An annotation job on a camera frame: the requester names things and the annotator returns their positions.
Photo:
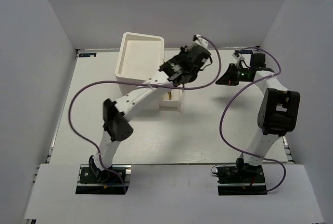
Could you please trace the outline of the white bottom drawer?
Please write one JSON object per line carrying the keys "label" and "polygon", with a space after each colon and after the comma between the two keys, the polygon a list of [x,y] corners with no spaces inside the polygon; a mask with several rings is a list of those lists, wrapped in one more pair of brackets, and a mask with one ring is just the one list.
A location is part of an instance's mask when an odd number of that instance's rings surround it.
{"label": "white bottom drawer", "polygon": [[168,93],[162,95],[159,101],[159,106],[166,108],[167,110],[177,110],[181,111],[183,91],[182,90],[172,90],[172,100],[169,100]]}

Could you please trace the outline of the white drawer cabinet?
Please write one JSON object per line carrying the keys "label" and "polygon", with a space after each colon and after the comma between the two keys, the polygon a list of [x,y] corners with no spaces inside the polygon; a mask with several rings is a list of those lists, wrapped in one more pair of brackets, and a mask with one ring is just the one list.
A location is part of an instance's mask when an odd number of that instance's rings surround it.
{"label": "white drawer cabinet", "polygon": [[118,82],[143,83],[164,62],[164,38],[126,32],[123,34],[115,76]]}

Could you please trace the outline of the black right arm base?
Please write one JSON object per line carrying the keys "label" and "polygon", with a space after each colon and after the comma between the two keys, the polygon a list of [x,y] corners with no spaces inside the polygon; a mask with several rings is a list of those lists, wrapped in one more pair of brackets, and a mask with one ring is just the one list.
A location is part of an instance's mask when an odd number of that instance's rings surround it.
{"label": "black right arm base", "polygon": [[215,165],[211,172],[217,177],[219,196],[267,194],[261,165],[252,166],[238,158],[235,165]]}

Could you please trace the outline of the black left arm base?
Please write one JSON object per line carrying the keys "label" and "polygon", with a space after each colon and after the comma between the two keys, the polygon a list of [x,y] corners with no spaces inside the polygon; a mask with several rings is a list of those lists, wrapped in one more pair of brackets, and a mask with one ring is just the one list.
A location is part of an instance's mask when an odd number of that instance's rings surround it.
{"label": "black left arm base", "polygon": [[114,170],[121,176],[110,171],[100,171],[92,164],[92,157],[89,164],[81,164],[76,184],[76,195],[125,195],[129,189],[131,179],[131,165],[112,165],[109,169]]}

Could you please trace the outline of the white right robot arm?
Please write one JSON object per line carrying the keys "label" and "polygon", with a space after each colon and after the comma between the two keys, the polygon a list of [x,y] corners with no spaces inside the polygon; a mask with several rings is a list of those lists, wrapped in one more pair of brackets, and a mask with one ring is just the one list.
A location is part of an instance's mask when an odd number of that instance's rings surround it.
{"label": "white right robot arm", "polygon": [[230,174],[242,182],[253,179],[260,172],[263,160],[273,144],[296,127],[300,93],[283,86],[273,69],[266,66],[264,53],[252,53],[246,65],[242,51],[235,51],[236,63],[216,81],[217,85],[237,86],[240,82],[256,85],[263,94],[257,117],[258,130],[241,152]]}

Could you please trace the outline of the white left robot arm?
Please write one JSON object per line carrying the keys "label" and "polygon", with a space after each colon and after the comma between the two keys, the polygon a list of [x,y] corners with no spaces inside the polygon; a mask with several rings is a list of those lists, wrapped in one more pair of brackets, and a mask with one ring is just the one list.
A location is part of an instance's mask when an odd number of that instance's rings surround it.
{"label": "white left robot arm", "polygon": [[133,128],[132,118],[151,102],[169,92],[171,87],[193,82],[205,62],[211,59],[208,42],[196,40],[189,47],[182,47],[178,55],[166,61],[159,70],[125,96],[115,101],[103,102],[103,137],[97,154],[89,158],[92,176],[99,182],[110,176],[110,168],[121,141],[127,139]]}

